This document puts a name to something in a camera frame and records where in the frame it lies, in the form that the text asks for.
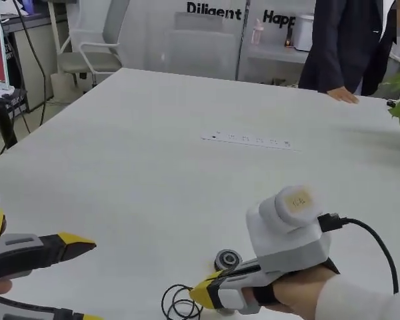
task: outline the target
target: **dark suit jacket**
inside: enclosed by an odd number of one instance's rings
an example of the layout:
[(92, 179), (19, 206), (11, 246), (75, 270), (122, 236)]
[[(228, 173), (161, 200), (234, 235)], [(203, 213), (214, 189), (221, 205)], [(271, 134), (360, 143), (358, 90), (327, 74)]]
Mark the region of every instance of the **dark suit jacket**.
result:
[(299, 87), (326, 93), (345, 86), (353, 93), (363, 78), (362, 95), (373, 94), (387, 70), (396, 21), (394, 4), (380, 41), (383, 0), (316, 0), (313, 46)]

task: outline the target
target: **white table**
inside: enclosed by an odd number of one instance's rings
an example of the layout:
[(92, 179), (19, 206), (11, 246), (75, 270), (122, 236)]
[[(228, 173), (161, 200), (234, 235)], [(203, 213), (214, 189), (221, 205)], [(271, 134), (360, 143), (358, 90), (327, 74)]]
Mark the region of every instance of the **white table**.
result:
[[(301, 152), (200, 138), (214, 130), (287, 138)], [(220, 249), (252, 258), (246, 209), (299, 183), (326, 212), (376, 228), (400, 276), (400, 128), (384, 101), (122, 69), (0, 157), (8, 231), (66, 230), (98, 244), (16, 280), (9, 297), (109, 320), (164, 319), (164, 290), (203, 280)], [(335, 232), (331, 255), (353, 281), (391, 292), (365, 231)]]

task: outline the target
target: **black cord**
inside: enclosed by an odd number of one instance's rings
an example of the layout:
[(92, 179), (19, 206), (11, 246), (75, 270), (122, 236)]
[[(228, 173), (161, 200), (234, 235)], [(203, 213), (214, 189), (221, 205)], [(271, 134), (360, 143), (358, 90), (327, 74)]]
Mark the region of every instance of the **black cord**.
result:
[(385, 257), (388, 260), (389, 268), (391, 270), (391, 277), (393, 280), (393, 293), (396, 294), (399, 292), (399, 277), (397, 275), (397, 268), (395, 266), (394, 260), (387, 246), (384, 244), (384, 241), (382, 241), (381, 237), (377, 234), (375, 230), (373, 230), (370, 226), (368, 226), (364, 222), (361, 222), (360, 220), (350, 219), (350, 218), (340, 218), (336, 213), (332, 214), (327, 213), (325, 215), (320, 216), (318, 220), (322, 232), (337, 230), (342, 228), (344, 225), (348, 224), (358, 225), (359, 227), (369, 232), (372, 235), (372, 237), (376, 240), (376, 242), (378, 242), (378, 245), (380, 246), (382, 252), (384, 252)]
[(6, 142), (5, 142), (5, 145), (3, 146), (3, 148), (0, 151), (0, 155), (2, 155), (6, 149), (7, 149), (7, 146), (6, 146)]
[(373, 230), (370, 226), (368, 226), (366, 223), (361, 222), (360, 220), (356, 219), (350, 219), (350, 218), (342, 218), (341, 222), (344, 225), (347, 224), (352, 224), (352, 225), (358, 225), (359, 227), (363, 228), (367, 232), (369, 232), (373, 238), (375, 238), (376, 242), (378, 242), (378, 245), (381, 247), (382, 252), (384, 252), (385, 257), (388, 260), (389, 268), (391, 270), (391, 277), (393, 280), (393, 293), (396, 294), (399, 292), (399, 277), (397, 275), (397, 268), (395, 266), (393, 257), (391, 256), (387, 246), (384, 244), (384, 241), (381, 239), (381, 237), (377, 234), (375, 230)]
[[(15, 50), (15, 49), (13, 48), (13, 46), (12, 46), (12, 42), (11, 42), (9, 36), (8, 36), (8, 35), (6, 34), (6, 32), (5, 32), (5, 28), (3, 27), (3, 23), (1, 22), (1, 17), (0, 17), (0, 27), (1, 27), (1, 30), (2, 30), (2, 32), (3, 32), (4, 37), (6, 38), (7, 44), (8, 44), (8, 46), (9, 46), (9, 48), (10, 48), (10, 52), (12, 52), (12, 54), (13, 54), (13, 56), (14, 56), (14, 58), (15, 58), (16, 66), (17, 66), (18, 72), (19, 72), (19, 81), (20, 81), (20, 83), (21, 83), (21, 90), (26, 91), (26, 90), (25, 90), (24, 77), (22, 76), (21, 62), (20, 62), (20, 60), (19, 60), (19, 57), (18, 57), (17, 54), (16, 54), (16, 50)], [(27, 120), (26, 120), (26, 118), (25, 118), (25, 114), (24, 114), (24, 112), (22, 112), (22, 108), (21, 108), (21, 102), (22, 102), (22, 98), (23, 98), (23, 96), (22, 96), (22, 91), (21, 91), (21, 90), (19, 91), (17, 106), (18, 106), (18, 109), (19, 109), (19, 113), (21, 114), (22, 119), (23, 119), (23, 121), (24, 121), (25, 128), (27, 129), (28, 133), (31, 133), (31, 130), (29, 129)], [(14, 128), (14, 124), (15, 124), (14, 117), (12, 117), (12, 131), (13, 131), (13, 128)]]
[[(172, 290), (175, 290), (173, 296), (172, 296), (172, 303), (170, 304), (169, 308), (166, 310), (165, 309), (165, 300), (166, 296), (170, 294)], [(186, 285), (172, 285), (170, 288), (168, 288), (165, 293), (163, 294), (163, 297), (161, 298), (161, 311), (163, 312), (164, 316), (166, 317), (167, 320), (174, 320), (173, 318), (170, 317), (171, 312), (175, 312), (181, 320), (188, 320), (188, 319), (194, 319), (197, 318), (197, 320), (200, 320), (201, 312), (203, 311), (203, 307), (199, 307), (196, 302), (190, 299), (177, 299), (177, 296), (182, 293), (183, 291), (188, 291), (190, 292), (193, 288), (188, 287)], [(191, 306), (191, 310), (188, 314), (184, 315), (180, 311), (178, 311), (177, 306), (178, 305), (189, 305)]]
[(39, 126), (41, 126), (43, 124), (44, 120), (45, 120), (45, 112), (46, 112), (46, 74), (45, 74), (45, 71), (43, 70), (43, 67), (41, 66), (40, 60), (39, 60), (39, 58), (38, 58), (38, 56), (37, 56), (37, 54), (36, 54), (36, 52), (34, 50), (34, 46), (33, 46), (33, 43), (31, 42), (31, 38), (30, 38), (30, 36), (28, 34), (28, 28), (27, 28), (27, 26), (25, 24), (25, 19), (22, 16), (21, 10), (18, 7), (18, 4), (17, 4), (16, 0), (12, 0), (12, 2), (15, 5), (16, 10), (18, 11), (18, 16), (19, 16), (19, 19), (21, 20), (22, 28), (24, 29), (25, 36), (27, 37), (27, 41), (28, 41), (29, 47), (31, 49), (31, 52), (32, 52), (32, 54), (34, 56), (34, 59), (37, 62), (37, 65), (39, 66), (41, 74), (43, 76), (43, 109), (41, 110), (41, 119), (40, 119), (40, 125), (39, 125)]
[[(0, 18), (0, 27), (1, 27), (1, 30), (3, 32), (3, 35), (6, 37), (5, 30), (4, 30), (3, 24), (1, 22), (1, 18)], [(18, 103), (19, 103), (20, 100), (21, 100), (21, 92), (19, 92)], [(13, 136), (11, 138), (14, 138), (14, 136), (15, 136), (15, 130), (14, 130), (14, 128), (15, 128), (15, 106), (12, 104), (12, 102), (10, 103), (10, 105), (11, 105), (11, 108), (12, 108), (12, 133), (13, 133)], [(4, 140), (4, 143), (5, 143), (5, 145), (3, 146), (2, 150), (0, 151), (0, 155), (2, 155), (3, 152), (5, 152), (5, 150), (8, 149), (8, 145), (7, 145), (6, 140)]]

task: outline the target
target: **power strip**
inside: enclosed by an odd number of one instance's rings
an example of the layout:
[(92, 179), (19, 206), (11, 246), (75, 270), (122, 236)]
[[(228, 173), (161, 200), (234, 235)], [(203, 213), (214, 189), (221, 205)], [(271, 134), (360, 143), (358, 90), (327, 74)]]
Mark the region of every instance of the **power strip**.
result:
[(251, 135), (238, 135), (235, 133), (223, 133), (220, 131), (216, 131), (212, 134), (202, 135), (201, 138), (211, 141), (239, 143), (242, 145), (256, 145), (258, 147), (297, 151), (293, 148), (292, 143), (290, 143), (288, 140), (258, 138)]

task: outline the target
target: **label sticker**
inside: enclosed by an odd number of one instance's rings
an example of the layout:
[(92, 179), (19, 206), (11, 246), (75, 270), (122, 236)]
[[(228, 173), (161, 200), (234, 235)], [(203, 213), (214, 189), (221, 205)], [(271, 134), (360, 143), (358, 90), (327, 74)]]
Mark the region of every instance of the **label sticker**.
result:
[(298, 213), (313, 204), (313, 200), (307, 190), (301, 189), (285, 197), (285, 203), (291, 213)]

